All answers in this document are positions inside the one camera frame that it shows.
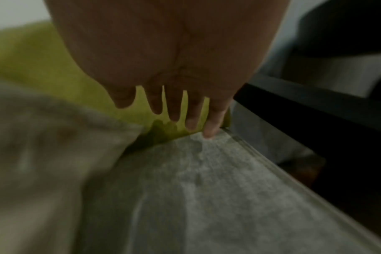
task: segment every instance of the gray cloth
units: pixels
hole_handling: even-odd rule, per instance
[[[381,241],[224,131],[121,158],[84,191],[78,254],[363,254]]]
[[[68,254],[81,186],[140,134],[89,109],[0,84],[0,254]]]

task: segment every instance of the skin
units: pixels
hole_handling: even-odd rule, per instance
[[[46,0],[71,56],[118,108],[143,86],[151,110],[196,128],[210,98],[205,138],[218,132],[233,96],[259,67],[289,0]]]

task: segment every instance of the hand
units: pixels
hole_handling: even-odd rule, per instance
[[[210,98],[203,135],[212,138],[236,91],[262,62],[288,0],[46,0],[72,57],[119,108],[142,85],[150,108],[196,128]]]

